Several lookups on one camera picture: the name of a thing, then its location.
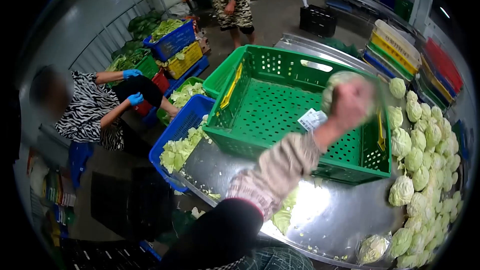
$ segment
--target bare leg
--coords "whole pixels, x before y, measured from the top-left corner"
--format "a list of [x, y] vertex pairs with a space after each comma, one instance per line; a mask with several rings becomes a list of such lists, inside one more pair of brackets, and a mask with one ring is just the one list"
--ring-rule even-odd
[[251, 34], [247, 35], [247, 39], [248, 39], [248, 43], [250, 43], [251, 45], [256, 45], [256, 42], [255, 42], [255, 31], [252, 32]]
[[238, 27], [230, 29], [230, 36], [232, 36], [235, 49], [239, 48], [242, 44], [240, 43], [240, 33]]

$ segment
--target yellow plastic crate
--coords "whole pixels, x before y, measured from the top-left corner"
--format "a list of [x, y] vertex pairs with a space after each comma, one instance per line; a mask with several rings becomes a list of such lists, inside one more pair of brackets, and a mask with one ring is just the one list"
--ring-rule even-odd
[[371, 37], [370, 41], [383, 49], [385, 52], [388, 53], [393, 59], [395, 59], [398, 63], [400, 63], [405, 69], [415, 75], [418, 72], [418, 69], [415, 68], [409, 61], [406, 60], [406, 58], [397, 51], [397, 49], [393, 48], [387, 41], [384, 39], [380, 38], [378, 34], [376, 34], [374, 31], [371, 32]]
[[185, 71], [190, 69], [201, 57], [203, 56], [202, 49], [198, 41], [190, 44], [184, 52], [185, 59], [180, 60], [174, 58], [168, 66], [165, 68], [173, 77], [173, 79], [178, 80]]

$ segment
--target black sleeve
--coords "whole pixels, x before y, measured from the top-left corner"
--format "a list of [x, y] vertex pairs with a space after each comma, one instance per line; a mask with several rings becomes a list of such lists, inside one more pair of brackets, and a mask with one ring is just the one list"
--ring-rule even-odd
[[253, 249], [263, 224], [260, 210], [239, 198], [221, 201], [201, 216], [162, 257], [160, 269], [197, 270], [225, 266]]

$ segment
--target metal table surface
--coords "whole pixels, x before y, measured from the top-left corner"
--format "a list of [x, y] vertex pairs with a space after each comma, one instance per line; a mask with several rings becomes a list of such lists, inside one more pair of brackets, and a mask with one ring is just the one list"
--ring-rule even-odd
[[[368, 64], [346, 53], [291, 34], [284, 34], [275, 47], [327, 57], [336, 62], [377, 73]], [[383, 85], [385, 94], [390, 94], [388, 85]], [[411, 124], [405, 113], [405, 99], [387, 96], [386, 104], [402, 107], [404, 111], [402, 127], [410, 131]], [[187, 159], [183, 167], [184, 173], [174, 172], [173, 175], [214, 207], [217, 201], [204, 194], [202, 190], [218, 193], [223, 199], [231, 178], [237, 172], [252, 168], [254, 165], [255, 162], [251, 160], [223, 153], [215, 143], [209, 144], [203, 139]], [[345, 268], [391, 269], [393, 260], [385, 257], [368, 266], [356, 265], [356, 250], [365, 237], [395, 232], [405, 222], [405, 207], [392, 207], [388, 203], [389, 189], [396, 177], [402, 174], [397, 171], [397, 166], [396, 159], [392, 157], [392, 175], [389, 179], [357, 186], [313, 178], [302, 180], [299, 183], [297, 204], [292, 210], [291, 225], [286, 236], [271, 220], [264, 223], [261, 233], [287, 243], [317, 261]]]

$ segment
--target red plastic crate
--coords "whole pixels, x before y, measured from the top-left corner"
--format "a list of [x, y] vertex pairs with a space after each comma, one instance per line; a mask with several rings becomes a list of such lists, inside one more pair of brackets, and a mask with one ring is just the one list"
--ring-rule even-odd
[[440, 74], [453, 87], [455, 93], [458, 94], [463, 86], [463, 80], [452, 59], [431, 38], [428, 38], [427, 44], [425, 45], [425, 51], [435, 65], [435, 68], [438, 69], [438, 72], [440, 72]]

